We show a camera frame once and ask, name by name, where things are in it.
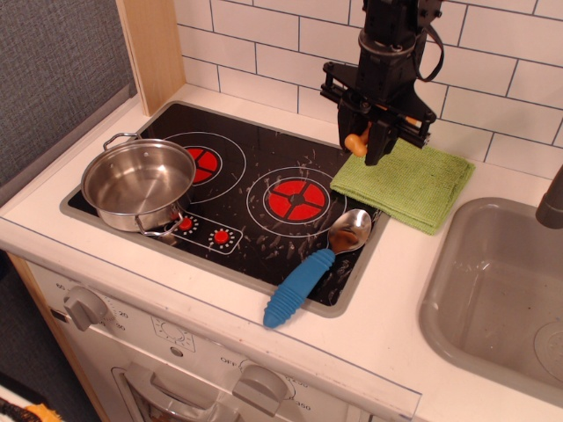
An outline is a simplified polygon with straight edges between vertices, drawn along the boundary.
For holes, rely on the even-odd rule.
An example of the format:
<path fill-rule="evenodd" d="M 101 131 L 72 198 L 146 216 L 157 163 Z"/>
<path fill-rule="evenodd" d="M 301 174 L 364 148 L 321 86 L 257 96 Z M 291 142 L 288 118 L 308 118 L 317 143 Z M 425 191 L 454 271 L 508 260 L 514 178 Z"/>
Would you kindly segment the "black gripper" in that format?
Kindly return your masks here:
<path fill-rule="evenodd" d="M 392 152 L 398 139 L 398 118 L 412 120 L 421 148 L 429 141 L 435 113 L 418 97 L 414 84 L 436 76 L 420 74 L 427 33 L 412 34 L 401 45 L 385 45 L 361 33 L 356 66 L 327 62 L 321 95 L 338 106 L 340 146 L 367 152 L 364 163 L 375 166 Z"/>

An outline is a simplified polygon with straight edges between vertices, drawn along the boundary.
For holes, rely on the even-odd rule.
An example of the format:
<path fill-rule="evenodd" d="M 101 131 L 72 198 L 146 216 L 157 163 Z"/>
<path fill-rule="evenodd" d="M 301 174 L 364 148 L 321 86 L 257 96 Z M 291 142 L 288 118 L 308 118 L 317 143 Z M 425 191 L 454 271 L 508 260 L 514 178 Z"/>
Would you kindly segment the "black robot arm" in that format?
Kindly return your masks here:
<path fill-rule="evenodd" d="M 321 94 L 338 107 L 340 146 L 373 166 L 402 139 L 423 148 L 435 112 L 418 96 L 416 81 L 431 81 L 420 72 L 426 42 L 442 40 L 432 26 L 441 17 L 439 1 L 366 1 L 358 43 L 357 65 L 327 62 Z"/>

